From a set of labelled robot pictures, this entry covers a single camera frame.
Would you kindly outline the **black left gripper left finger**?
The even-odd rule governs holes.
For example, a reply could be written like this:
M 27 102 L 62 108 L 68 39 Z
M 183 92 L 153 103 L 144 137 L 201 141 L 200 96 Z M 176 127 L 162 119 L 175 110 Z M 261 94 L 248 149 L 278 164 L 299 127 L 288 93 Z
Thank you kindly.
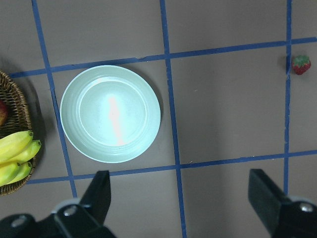
M 82 198 L 63 204 L 54 214 L 54 221 L 63 238 L 108 238 L 110 230 L 104 221 L 109 207 L 109 172 L 98 171 Z

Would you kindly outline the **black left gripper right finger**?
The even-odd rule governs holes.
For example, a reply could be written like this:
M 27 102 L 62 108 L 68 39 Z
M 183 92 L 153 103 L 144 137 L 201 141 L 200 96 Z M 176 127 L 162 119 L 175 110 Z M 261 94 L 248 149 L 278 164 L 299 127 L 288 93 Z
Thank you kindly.
M 272 238 L 317 236 L 317 205 L 286 195 L 262 169 L 249 172 L 248 200 Z

